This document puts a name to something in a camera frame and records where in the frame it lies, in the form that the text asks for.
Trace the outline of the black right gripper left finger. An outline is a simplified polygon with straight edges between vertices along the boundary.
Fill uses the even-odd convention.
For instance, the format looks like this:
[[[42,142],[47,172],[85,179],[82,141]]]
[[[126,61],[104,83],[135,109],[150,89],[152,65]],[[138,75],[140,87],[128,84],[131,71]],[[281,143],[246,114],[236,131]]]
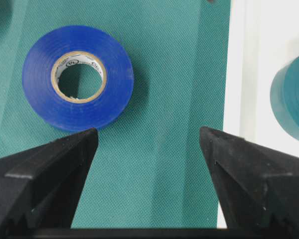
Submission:
[[[70,228],[97,147],[91,128],[0,158],[0,239]]]

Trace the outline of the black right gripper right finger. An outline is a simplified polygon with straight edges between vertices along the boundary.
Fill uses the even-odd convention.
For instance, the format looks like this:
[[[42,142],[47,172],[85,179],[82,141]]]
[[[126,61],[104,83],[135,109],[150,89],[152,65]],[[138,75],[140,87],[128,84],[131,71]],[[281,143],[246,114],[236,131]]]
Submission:
[[[229,229],[299,239],[299,157],[206,126],[199,143]]]

